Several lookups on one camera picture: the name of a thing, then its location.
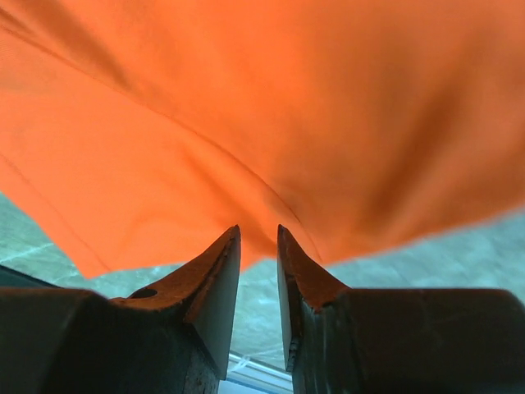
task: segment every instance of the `tile grout line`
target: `tile grout line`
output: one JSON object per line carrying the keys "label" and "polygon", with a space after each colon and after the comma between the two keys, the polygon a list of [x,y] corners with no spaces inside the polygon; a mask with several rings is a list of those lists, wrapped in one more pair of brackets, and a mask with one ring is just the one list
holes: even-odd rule
{"label": "tile grout line", "polygon": [[53,243],[49,242],[49,243],[41,245],[41,246],[35,246],[34,248],[26,250],[25,252],[21,252],[21,253],[18,253],[18,254],[12,254],[11,256],[6,257],[5,259],[0,259],[0,264],[7,263],[8,261],[12,261],[12,260],[18,259],[20,257],[25,257],[25,256],[28,256],[28,255],[31,255],[33,253],[39,252],[40,250],[46,249],[49,246],[53,246]]}

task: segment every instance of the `small hole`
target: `small hole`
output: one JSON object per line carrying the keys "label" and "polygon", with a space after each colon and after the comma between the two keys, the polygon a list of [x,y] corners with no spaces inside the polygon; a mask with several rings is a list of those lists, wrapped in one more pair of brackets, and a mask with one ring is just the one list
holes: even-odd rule
{"label": "small hole", "polygon": [[145,289],[137,290],[135,293],[131,295],[130,298],[149,298],[149,297],[155,296],[156,294],[157,294],[157,291],[155,289],[145,288]]}

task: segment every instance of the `tile floor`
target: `tile floor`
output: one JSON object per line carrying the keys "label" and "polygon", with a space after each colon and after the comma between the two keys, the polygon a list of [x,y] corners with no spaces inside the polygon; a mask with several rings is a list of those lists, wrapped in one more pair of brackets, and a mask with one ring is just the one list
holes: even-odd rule
{"label": "tile floor", "polygon": [[[19,209],[0,195],[0,264],[59,286],[127,296],[177,265],[85,280],[72,262]],[[330,271],[355,287],[502,287],[525,300],[525,214],[343,263]],[[275,261],[241,276],[232,350],[283,367]]]}

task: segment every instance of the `dark metal tool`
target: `dark metal tool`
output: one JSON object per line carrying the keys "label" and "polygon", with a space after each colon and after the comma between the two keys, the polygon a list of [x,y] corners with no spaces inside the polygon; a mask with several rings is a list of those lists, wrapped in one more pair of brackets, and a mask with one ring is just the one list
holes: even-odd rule
{"label": "dark metal tool", "polygon": [[284,228],[285,364],[300,394],[525,392],[525,309],[487,289],[350,289]]}
{"label": "dark metal tool", "polygon": [[232,227],[129,298],[1,288],[0,393],[217,392],[226,377],[239,269],[240,230]]}

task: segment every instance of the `orange fabric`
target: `orange fabric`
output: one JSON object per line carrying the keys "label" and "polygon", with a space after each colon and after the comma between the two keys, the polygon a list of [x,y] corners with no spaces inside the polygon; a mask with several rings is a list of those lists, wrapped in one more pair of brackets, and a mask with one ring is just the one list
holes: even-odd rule
{"label": "orange fabric", "polygon": [[0,190],[86,277],[517,208],[522,0],[0,0]]}

